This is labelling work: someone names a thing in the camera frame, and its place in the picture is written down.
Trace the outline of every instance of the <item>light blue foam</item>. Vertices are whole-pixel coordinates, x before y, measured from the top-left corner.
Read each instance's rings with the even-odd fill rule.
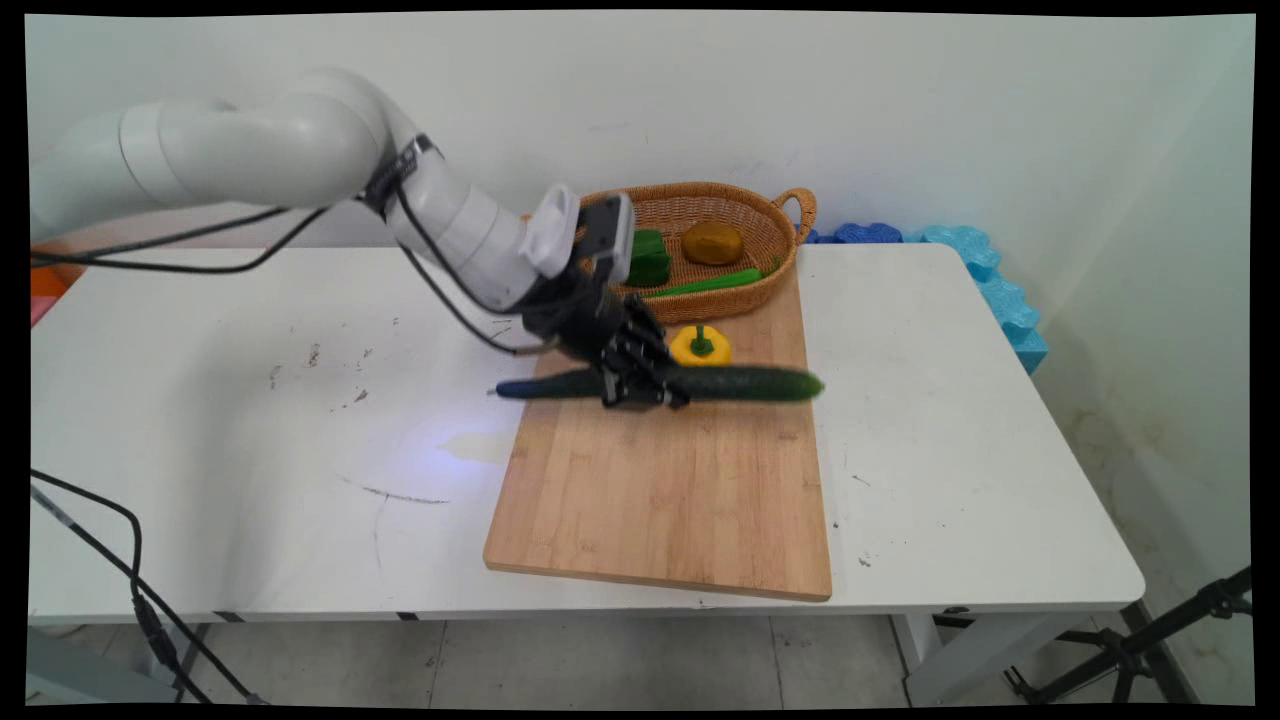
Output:
[[[989,281],[1000,265],[1000,252],[991,247],[987,233],[969,225],[956,228],[929,225],[911,242],[937,242],[954,249],[969,268],[973,279],[980,283]]]
[[[1044,342],[1044,338],[1038,332],[1032,331],[1020,342],[1014,343],[1014,352],[1018,354],[1018,360],[1021,361],[1023,368],[1029,375],[1036,372],[1041,360],[1048,355],[1048,343]]]
[[[1039,311],[1027,304],[1027,291],[1000,277],[996,270],[992,270],[989,281],[978,283],[978,290],[995,313],[1009,342],[1018,345],[1034,332],[1036,324],[1039,323]]]

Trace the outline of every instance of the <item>wooden cutting board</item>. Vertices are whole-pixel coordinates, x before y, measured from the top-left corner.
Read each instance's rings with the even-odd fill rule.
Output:
[[[735,364],[808,366],[787,273],[765,305],[712,323]],[[536,375],[575,365],[549,354]],[[828,600],[812,405],[628,413],[595,398],[530,402],[484,560],[493,570]]]

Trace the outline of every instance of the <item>basket handle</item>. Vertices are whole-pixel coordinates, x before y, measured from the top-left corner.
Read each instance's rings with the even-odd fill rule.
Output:
[[[791,190],[783,192],[773,200],[773,204],[782,209],[787,204],[787,200],[795,200],[800,204],[800,229],[796,231],[796,245],[801,245],[806,237],[809,237],[809,231],[813,229],[813,222],[818,219],[818,199],[814,197],[813,191],[805,187],[792,187]]]

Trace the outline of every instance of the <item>black cable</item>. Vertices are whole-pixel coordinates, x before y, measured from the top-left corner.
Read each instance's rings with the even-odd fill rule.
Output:
[[[453,316],[457,318],[460,323],[462,323],[462,327],[471,331],[471,334],[480,338],[480,342],[488,345],[489,347],[493,347],[494,350],[498,350],[500,352],[507,352],[511,355],[536,355],[539,352],[547,352],[552,347],[556,347],[557,343],[554,342],[548,342],[543,345],[530,345],[526,347],[511,347],[484,334],[484,332],[481,332],[480,328],[472,325],[470,320],[462,316],[461,310],[458,310],[452,302],[449,302],[449,299],[444,296],[444,291],[440,290],[440,286],[435,284],[435,281],[431,279],[431,275],[426,274],[426,269],[424,269],[422,264],[417,261],[417,258],[413,255],[413,251],[410,250],[408,247],[404,247],[403,245],[401,245],[401,250],[404,251],[404,256],[408,258],[410,264],[413,265],[413,269],[417,270],[417,274],[421,275],[424,281],[426,281],[428,287],[430,287],[431,291],[435,292],[435,296],[440,299],[440,302],[443,302],[444,306],[449,309],[449,313],[453,313]]]
[[[253,223],[260,223],[262,220],[266,220],[269,218],[274,218],[274,217],[276,217],[276,215],[279,215],[282,213],[288,213],[288,211],[289,211],[288,208],[273,208],[270,210],[259,213],[256,215],[248,215],[246,218],[238,218],[238,219],[234,219],[234,220],[227,220],[225,223],[218,223],[215,225],[205,225],[202,228],[196,228],[196,229],[191,229],[191,231],[183,231],[183,232],[177,233],[177,234],[168,234],[168,236],[156,237],[156,238],[152,238],[152,240],[140,240],[137,242],[125,242],[123,245],[113,245],[110,247],[99,247],[96,250],[86,250],[84,252],[76,252],[73,255],[65,255],[64,256],[64,258],[67,258],[65,260],[59,260],[59,261],[47,260],[47,261],[42,261],[42,263],[32,263],[31,266],[32,268],[47,268],[50,265],[58,265],[60,263],[74,263],[76,260],[101,258],[104,255],[115,255],[115,254],[119,254],[119,252],[132,252],[134,250],[145,250],[147,247],[157,247],[160,245],[173,245],[174,242],[182,242],[184,240],[191,240],[193,237],[202,237],[202,236],[206,236],[206,234],[212,234],[215,232],[223,232],[223,231],[229,231],[229,229],[243,227],[243,225],[251,225]]]
[[[61,483],[61,480],[58,480],[56,483],[52,484],[58,487],[68,487],[65,483]],[[72,489],[72,492],[79,491],[79,488],[68,488],[68,489]],[[77,492],[77,495],[83,495],[88,497],[92,493]],[[56,518],[60,523],[67,525],[73,533],[79,536],[81,539],[84,539],[86,542],[90,542],[90,544],[93,546],[101,544],[97,542],[97,538],[93,538],[93,536],[91,536],[88,530],[82,528],[79,523],[72,520],[70,516],[67,515],[67,512],[63,511],[61,507],[58,507],[58,503],[50,500],[45,493],[36,489],[35,484],[31,486],[31,497],[37,503],[40,503],[41,507],[49,510],[54,515],[54,518]],[[192,679],[182,669],[182,661],[178,659],[178,651],[174,647],[173,641],[169,638],[168,634],[165,634],[164,626],[160,624],[160,619],[156,618],[155,610],[152,610],[151,606],[147,605],[147,601],[143,600],[142,596],[138,593],[137,578],[138,578],[138,569],[142,564],[142,527],[138,524],[137,516],[134,516],[133,512],[129,512],[124,507],[115,505],[114,502],[106,498],[97,496],[93,496],[93,498],[100,501],[102,505],[110,507],[111,510],[115,510],[116,512],[124,515],[125,519],[129,520],[129,524],[133,527],[133,568],[127,574],[129,575],[129,591],[131,594],[133,596],[133,615],[138,620],[138,628],[142,629],[142,634],[147,639],[147,644],[151,647],[151,652],[155,653],[156,659],[160,660],[160,662],[165,667],[168,667],[169,670],[173,671],[174,675],[177,675],[178,680],[182,682],[184,688],[191,691],[191,694],[195,696],[196,700],[204,703],[211,702],[209,697],[204,692],[201,692],[198,687],[196,687]]]
[[[274,245],[268,247],[261,255],[255,260],[244,263],[243,265],[229,265],[223,268],[202,268],[197,265],[168,265],[164,263],[129,263],[124,260],[102,260],[99,258],[82,258],[77,255],[59,255],[56,252],[41,252],[37,250],[31,251],[31,258],[35,260],[46,260],[50,263],[67,263],[69,265],[86,265],[90,268],[119,268],[123,270],[155,270],[161,273],[189,273],[197,275],[230,275],[234,273],[244,273],[257,268],[262,263],[271,259],[273,255],[280,251],[282,247],[293,241],[303,229],[307,228],[316,218],[329,211],[329,208],[321,208],[319,210],[312,210],[301,223],[293,225],[293,229],[287,232],[284,237],[275,241]]]
[[[134,541],[136,541],[134,556],[138,557],[140,559],[138,561],[141,562],[141,553],[142,553],[142,547],[141,547],[142,546],[141,524],[137,521],[137,516],[133,515],[133,512],[131,512],[128,509],[125,509],[122,505],[118,505],[118,503],[115,503],[115,502],[113,502],[110,500],[106,500],[105,497],[101,497],[101,496],[97,496],[97,495],[95,495],[92,492],[88,492],[86,489],[78,488],[78,487],[76,487],[76,486],[73,486],[73,484],[70,484],[68,482],[59,480],[58,478],[55,478],[52,475],[49,475],[46,473],[42,473],[40,470],[36,470],[35,468],[31,469],[31,475],[33,478],[44,480],[44,482],[46,482],[49,484],[52,484],[55,487],[63,488],[63,489],[65,489],[68,492],[72,492],[74,495],[84,497],[87,500],[91,500],[93,502],[97,502],[100,505],[110,507],[111,510],[115,510],[116,512],[120,512],[122,515],[124,515],[125,518],[128,518],[129,519],[129,524],[133,525],[134,528],[137,528],[137,530],[138,530],[137,534],[134,536]],[[122,573],[124,573],[125,575],[128,575],[131,582],[136,582],[137,587],[143,593],[146,593],[147,597],[150,597],[152,601],[155,601],[156,605],[160,606],[160,610],[169,618],[169,620],[184,635],[187,635],[187,639],[191,641],[191,644],[195,646],[196,650],[198,650],[201,653],[205,655],[205,657],[209,659],[209,662],[223,675],[223,678],[227,679],[228,683],[230,683],[230,685],[233,688],[236,688],[236,691],[246,700],[246,702],[248,702],[251,705],[266,705],[266,702],[262,698],[260,698],[257,694],[250,692],[250,689],[246,688],[244,684],[239,682],[239,679],[227,667],[227,665],[224,665],[223,661],[216,655],[214,655],[214,651],[209,650],[209,647],[205,646],[204,641],[201,641],[200,637],[189,626],[187,626],[187,624],[183,623],[180,618],[178,618],[178,614],[174,612],[172,607],[169,607],[169,603],[165,602],[164,598],[161,598],[154,589],[151,589],[151,585],[148,585],[146,583],[146,580],[143,580],[142,577],[137,571],[132,570],[128,565],[125,565],[119,557],[116,557],[116,555],[114,552],[111,552],[106,546],[104,546],[101,542],[99,542],[97,538],[95,538],[93,536],[91,536],[88,533],[88,530],[86,530],[78,523],[76,523],[74,520],[72,520],[72,518],[68,516],[67,512],[64,512],[60,507],[58,507],[58,505],[54,503],[52,500],[50,500],[49,497],[46,497],[38,489],[36,489],[35,486],[31,486],[31,495],[32,495],[33,498],[36,498],[36,501],[41,505],[41,507],[44,507],[51,515],[54,515],[63,525],[67,525],[73,533],[76,533],[81,539],[83,539],[86,543],[88,543],[102,557],[106,557],[106,560],[110,561],[113,565],[115,565],[116,569],[119,569]],[[161,657],[161,661],[165,661],[165,660],[166,660],[165,657]],[[170,669],[174,670],[174,675],[177,675],[183,683],[187,684],[187,688],[191,691],[191,694],[193,697],[196,697],[201,702],[209,702],[207,696],[205,696],[200,691],[200,688],[197,688],[195,685],[195,683],[191,682],[191,679],[187,676],[186,671],[182,670],[180,661],[177,662],[177,669],[174,669],[174,667],[170,667]]]

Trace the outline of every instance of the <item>blue foam block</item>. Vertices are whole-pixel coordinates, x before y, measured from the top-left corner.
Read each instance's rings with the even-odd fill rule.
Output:
[[[989,281],[1000,265],[1000,252],[991,247],[987,233],[978,228],[929,225],[911,242],[938,242],[955,249],[969,274],[980,283]]]
[[[1036,372],[1041,360],[1048,355],[1048,345],[1038,332],[1032,331],[1020,342],[1014,343],[1014,352],[1018,354],[1018,359],[1023,363],[1023,368],[1029,375]]]
[[[1009,343],[1014,346],[1018,360],[1027,374],[1036,372],[1041,360],[1048,355],[1048,343],[1036,332],[1039,313],[1027,304],[1027,291],[1016,283],[1001,277],[1000,252],[991,247],[987,233],[978,228],[929,225],[919,232],[909,233],[905,242],[938,242],[960,254],[969,275],[982,292],[983,300],[1000,323]]]
[[[868,242],[902,242],[902,233],[897,228],[884,223],[872,223],[863,227],[854,223],[845,223],[836,229],[836,242],[868,243]]]
[[[982,297],[1005,331],[1005,337],[1015,346],[1030,336],[1039,323],[1039,313],[1027,304],[1027,291],[992,270],[991,279],[978,283]]]

